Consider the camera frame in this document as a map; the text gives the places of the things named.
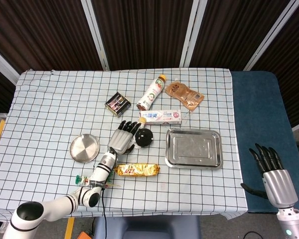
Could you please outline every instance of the white checkered tablecloth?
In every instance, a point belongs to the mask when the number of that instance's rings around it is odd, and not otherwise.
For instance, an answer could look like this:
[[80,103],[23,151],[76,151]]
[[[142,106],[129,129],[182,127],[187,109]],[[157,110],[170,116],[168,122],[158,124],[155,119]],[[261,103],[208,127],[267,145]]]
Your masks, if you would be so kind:
[[[224,165],[219,170],[169,168],[165,164],[165,134],[179,125],[147,126],[154,134],[150,147],[119,156],[119,163],[158,163],[154,177],[112,176],[114,188],[104,193],[107,215],[222,213],[232,218],[247,211],[234,123],[232,77],[227,69],[181,68],[129,71],[27,71],[20,76],[0,140],[0,221],[26,201],[48,201],[76,190],[76,175],[89,176],[107,151],[122,120],[137,121],[137,101],[152,80],[165,74],[205,95],[192,113],[162,92],[152,110],[181,109],[181,127],[220,133]],[[132,106],[120,118],[104,103],[116,91]],[[69,153],[72,140],[90,133],[100,141],[96,160],[81,164]],[[79,206],[72,216],[101,215]]]

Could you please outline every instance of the silver plate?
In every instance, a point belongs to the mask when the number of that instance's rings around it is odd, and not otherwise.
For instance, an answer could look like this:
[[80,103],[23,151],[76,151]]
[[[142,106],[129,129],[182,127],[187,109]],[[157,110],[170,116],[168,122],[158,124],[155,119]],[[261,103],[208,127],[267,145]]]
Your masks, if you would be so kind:
[[77,136],[70,146],[72,158],[80,163],[92,161],[100,151],[98,139],[91,134]]
[[169,129],[166,133],[165,162],[172,168],[221,168],[221,137],[213,130]]

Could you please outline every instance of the brown snack package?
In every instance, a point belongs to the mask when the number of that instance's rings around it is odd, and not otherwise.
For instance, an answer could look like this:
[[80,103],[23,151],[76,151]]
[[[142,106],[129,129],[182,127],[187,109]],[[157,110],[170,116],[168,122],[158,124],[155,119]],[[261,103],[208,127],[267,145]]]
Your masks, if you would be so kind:
[[191,90],[187,85],[174,81],[165,88],[166,93],[180,100],[183,105],[190,111],[194,111],[200,102],[204,99],[204,95]]
[[121,164],[117,165],[114,170],[120,176],[147,177],[157,175],[159,172],[159,165],[148,163]]

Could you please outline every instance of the gold wrapped bread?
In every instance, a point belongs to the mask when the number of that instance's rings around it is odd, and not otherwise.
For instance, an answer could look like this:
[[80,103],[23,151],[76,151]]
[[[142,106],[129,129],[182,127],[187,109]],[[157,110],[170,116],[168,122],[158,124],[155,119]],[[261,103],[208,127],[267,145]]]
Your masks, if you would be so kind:
[[148,163],[121,164],[117,165],[114,170],[120,176],[147,177],[157,175],[159,165]]

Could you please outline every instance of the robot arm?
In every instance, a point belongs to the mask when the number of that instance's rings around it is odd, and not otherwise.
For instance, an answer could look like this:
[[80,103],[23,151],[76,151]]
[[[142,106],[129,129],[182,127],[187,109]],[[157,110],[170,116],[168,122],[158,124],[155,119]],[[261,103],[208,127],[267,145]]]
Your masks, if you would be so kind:
[[294,184],[277,152],[273,148],[265,148],[256,144],[259,154],[249,149],[253,155],[263,178],[266,192],[255,191],[242,183],[241,186],[249,193],[266,198],[278,208],[277,218],[287,239],[299,239],[299,210],[293,206],[298,201]]
[[99,202],[102,188],[113,170],[118,154],[123,154],[139,124],[123,121],[114,132],[106,152],[90,177],[89,187],[80,187],[75,192],[49,202],[27,202],[13,213],[3,239],[32,239],[43,220],[56,221],[75,212],[79,205],[95,207]]

